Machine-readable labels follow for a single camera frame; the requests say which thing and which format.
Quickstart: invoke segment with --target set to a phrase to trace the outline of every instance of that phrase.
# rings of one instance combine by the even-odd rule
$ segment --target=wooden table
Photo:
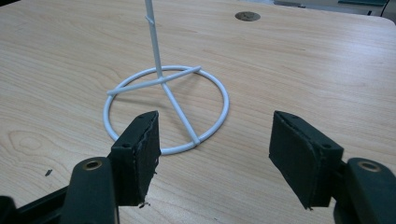
[[[396,173],[392,22],[234,0],[155,0],[154,9],[163,65],[201,65],[223,82],[231,108],[210,139],[161,157],[150,206],[121,208],[121,223],[333,223],[332,208],[305,211],[268,159],[275,110],[326,133],[344,161],[368,158]],[[234,17],[249,10],[261,19]],[[145,15],[140,0],[0,8],[0,195],[22,206],[66,186],[78,162],[109,153],[106,91],[154,66]],[[217,119],[210,81],[190,75],[169,86],[196,132]],[[190,141],[158,86],[119,95],[111,122],[121,133],[151,110],[162,147]]]

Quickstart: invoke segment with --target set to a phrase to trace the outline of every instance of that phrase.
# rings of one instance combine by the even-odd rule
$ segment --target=circular wire base
[[[169,70],[185,71],[185,70],[189,70],[189,69],[192,69],[192,67],[182,66],[182,65],[162,66],[163,71],[169,71]],[[134,81],[140,77],[155,73],[156,71],[157,70],[154,67],[154,68],[150,68],[150,69],[141,71],[139,73],[136,73],[136,74],[126,78],[125,80],[123,80],[114,90],[123,88],[123,87],[127,86],[129,83],[131,83],[132,81]],[[227,93],[226,89],[224,88],[224,86],[222,85],[222,83],[217,78],[215,78],[214,76],[210,75],[209,73],[207,73],[206,71],[204,71],[202,69],[200,69],[197,72],[194,72],[194,74],[206,77],[207,79],[212,81],[219,88],[222,98],[223,98],[223,108],[221,110],[218,120],[214,123],[214,125],[211,128],[209,128],[206,132],[204,132],[203,134],[197,136],[198,142],[191,141],[187,144],[180,145],[177,147],[161,148],[161,153],[163,155],[171,155],[171,154],[187,151],[187,150],[190,150],[190,149],[196,147],[197,145],[201,144],[206,139],[208,139],[213,133],[215,133],[227,117],[228,110],[230,108],[230,99],[229,99],[228,93]],[[116,134],[116,132],[113,130],[113,128],[111,126],[110,119],[109,119],[109,112],[110,112],[111,104],[112,104],[114,97],[116,95],[117,94],[113,94],[113,95],[109,95],[107,97],[105,106],[103,109],[103,121],[105,124],[105,129],[114,141],[117,141],[119,136]]]

